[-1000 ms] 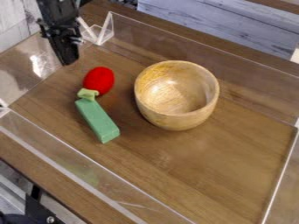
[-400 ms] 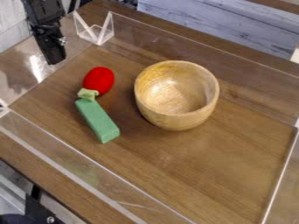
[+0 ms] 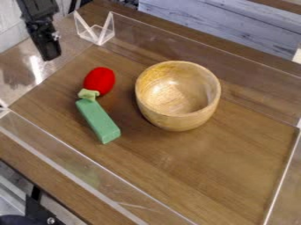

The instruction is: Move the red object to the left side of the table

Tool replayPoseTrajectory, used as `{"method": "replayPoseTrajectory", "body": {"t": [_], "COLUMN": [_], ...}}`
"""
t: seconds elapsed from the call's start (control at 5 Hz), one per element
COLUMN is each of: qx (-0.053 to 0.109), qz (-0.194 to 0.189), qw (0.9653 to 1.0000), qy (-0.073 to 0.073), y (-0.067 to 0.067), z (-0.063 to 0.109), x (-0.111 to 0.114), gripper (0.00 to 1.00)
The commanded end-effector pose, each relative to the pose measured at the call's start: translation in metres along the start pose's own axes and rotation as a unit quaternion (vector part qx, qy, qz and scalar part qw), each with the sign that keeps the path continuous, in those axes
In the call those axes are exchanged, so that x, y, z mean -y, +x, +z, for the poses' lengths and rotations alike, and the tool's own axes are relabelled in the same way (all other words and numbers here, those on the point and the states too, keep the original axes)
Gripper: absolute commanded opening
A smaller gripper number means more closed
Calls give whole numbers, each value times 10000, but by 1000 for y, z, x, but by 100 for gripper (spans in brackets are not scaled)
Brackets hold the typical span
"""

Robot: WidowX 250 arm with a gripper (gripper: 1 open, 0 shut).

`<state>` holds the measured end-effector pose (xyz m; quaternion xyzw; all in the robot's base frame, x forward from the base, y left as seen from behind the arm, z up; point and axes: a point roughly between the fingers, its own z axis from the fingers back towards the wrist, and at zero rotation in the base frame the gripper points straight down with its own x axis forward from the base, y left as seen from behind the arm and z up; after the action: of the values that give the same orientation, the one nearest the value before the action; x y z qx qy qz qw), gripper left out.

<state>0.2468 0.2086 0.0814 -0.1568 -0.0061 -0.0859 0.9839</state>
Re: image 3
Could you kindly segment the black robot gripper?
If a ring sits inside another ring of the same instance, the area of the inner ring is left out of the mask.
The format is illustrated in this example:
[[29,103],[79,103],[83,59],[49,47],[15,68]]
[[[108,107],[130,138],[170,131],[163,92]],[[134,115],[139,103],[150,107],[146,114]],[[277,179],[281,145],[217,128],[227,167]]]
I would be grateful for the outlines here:
[[43,60],[51,61],[61,55],[61,47],[53,27],[53,15],[59,12],[55,0],[16,0],[33,44]]

